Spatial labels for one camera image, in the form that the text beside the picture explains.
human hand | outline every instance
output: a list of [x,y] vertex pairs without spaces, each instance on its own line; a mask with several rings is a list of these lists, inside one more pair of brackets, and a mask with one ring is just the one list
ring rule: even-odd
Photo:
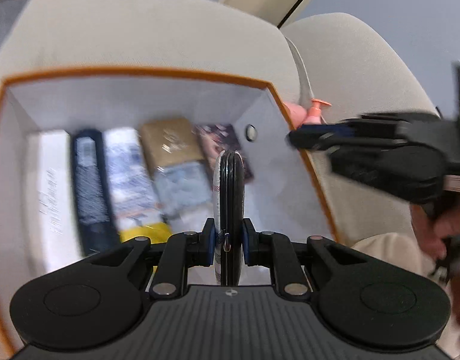
[[410,205],[411,222],[422,252],[433,259],[444,259],[446,247],[442,239],[460,234],[460,205],[442,214],[435,223],[422,207]]

